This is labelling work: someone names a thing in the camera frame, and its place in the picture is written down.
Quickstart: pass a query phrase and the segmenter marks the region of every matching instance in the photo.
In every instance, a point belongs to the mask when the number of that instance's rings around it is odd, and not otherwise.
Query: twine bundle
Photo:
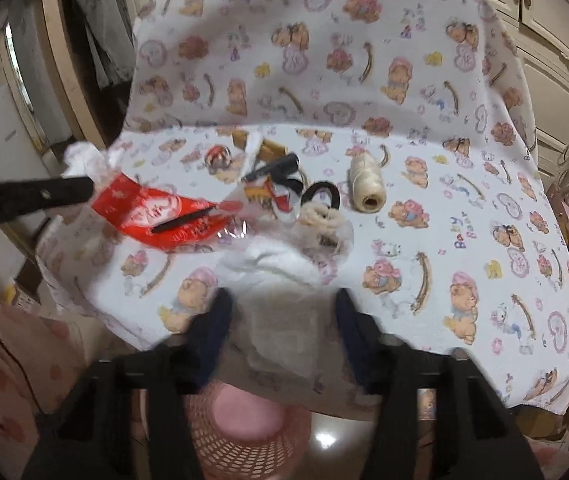
[[[376,213],[387,202],[380,166],[369,153],[354,156],[349,170],[354,207],[363,213]]]

